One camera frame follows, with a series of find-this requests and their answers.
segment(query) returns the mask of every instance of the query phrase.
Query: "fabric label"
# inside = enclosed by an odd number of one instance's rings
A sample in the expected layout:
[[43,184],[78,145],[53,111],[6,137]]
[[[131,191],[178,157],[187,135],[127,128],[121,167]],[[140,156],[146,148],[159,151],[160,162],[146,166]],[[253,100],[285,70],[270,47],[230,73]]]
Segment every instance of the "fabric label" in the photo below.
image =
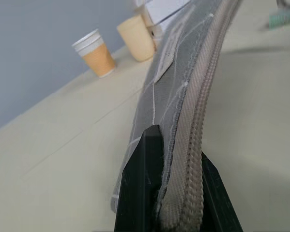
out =
[[189,9],[189,11],[180,19],[180,21],[171,30],[169,34],[169,39],[167,40],[163,48],[162,55],[158,63],[158,71],[154,79],[155,83],[162,78],[163,74],[168,70],[170,65],[173,63],[179,37],[182,33],[183,28],[185,27],[186,21],[189,19],[194,8],[195,5],[193,5]]

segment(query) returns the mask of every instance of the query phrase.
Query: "gray fabric case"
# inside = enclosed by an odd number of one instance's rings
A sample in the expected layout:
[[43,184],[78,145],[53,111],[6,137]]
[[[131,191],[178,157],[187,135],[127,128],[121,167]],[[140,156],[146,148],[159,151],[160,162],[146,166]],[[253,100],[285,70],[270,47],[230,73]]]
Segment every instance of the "gray fabric case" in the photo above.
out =
[[[145,129],[160,125],[164,170],[157,216],[164,231],[195,231],[202,223],[201,141],[206,101],[224,35],[240,0],[193,0],[167,29],[147,74],[121,172]],[[174,61],[154,82],[172,29],[183,23]],[[116,212],[121,172],[113,198]]]

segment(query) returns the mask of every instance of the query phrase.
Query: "teal object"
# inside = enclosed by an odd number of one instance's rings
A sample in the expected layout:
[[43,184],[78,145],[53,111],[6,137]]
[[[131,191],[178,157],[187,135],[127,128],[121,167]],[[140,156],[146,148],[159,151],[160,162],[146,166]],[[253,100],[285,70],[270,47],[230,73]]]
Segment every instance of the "teal object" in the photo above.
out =
[[269,29],[275,29],[290,24],[290,9],[279,9],[278,12],[269,17]]

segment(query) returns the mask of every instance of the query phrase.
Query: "beige cup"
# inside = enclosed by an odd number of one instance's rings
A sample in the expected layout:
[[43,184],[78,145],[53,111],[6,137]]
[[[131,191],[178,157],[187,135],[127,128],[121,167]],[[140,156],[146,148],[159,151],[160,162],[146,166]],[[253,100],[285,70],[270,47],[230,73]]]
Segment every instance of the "beige cup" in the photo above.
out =
[[115,62],[98,30],[80,39],[72,47],[98,77],[105,77],[115,70]]
[[154,55],[154,42],[140,15],[126,20],[117,30],[137,61],[142,62]]

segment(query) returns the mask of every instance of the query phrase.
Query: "zipper teeth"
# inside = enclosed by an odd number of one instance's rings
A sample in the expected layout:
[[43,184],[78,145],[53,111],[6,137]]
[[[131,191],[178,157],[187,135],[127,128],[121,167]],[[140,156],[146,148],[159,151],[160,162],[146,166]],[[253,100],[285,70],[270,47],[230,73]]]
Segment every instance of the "zipper teeth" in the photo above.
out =
[[[186,194],[182,211],[183,212],[182,220],[180,222],[178,231],[195,230],[195,228],[190,227],[194,226],[194,223],[192,222],[196,221],[198,226],[200,226],[202,223],[203,180],[202,173],[200,175],[199,171],[202,169],[201,144],[202,144],[202,134],[203,134],[202,130],[206,110],[206,103],[209,96],[209,89],[212,85],[213,77],[218,63],[220,50],[224,41],[224,36],[238,2],[239,1],[235,1],[235,3],[233,3],[233,5],[231,6],[229,16],[225,19],[221,31],[219,32],[218,39],[210,59],[208,69],[203,80],[201,92],[199,93],[198,102],[195,108],[195,114],[193,116],[191,124],[191,133],[188,145],[188,160],[187,160],[187,175],[186,175],[187,177],[185,185]],[[201,201],[196,201],[196,198],[198,197],[198,194],[196,194],[196,192],[201,193],[200,195]]]

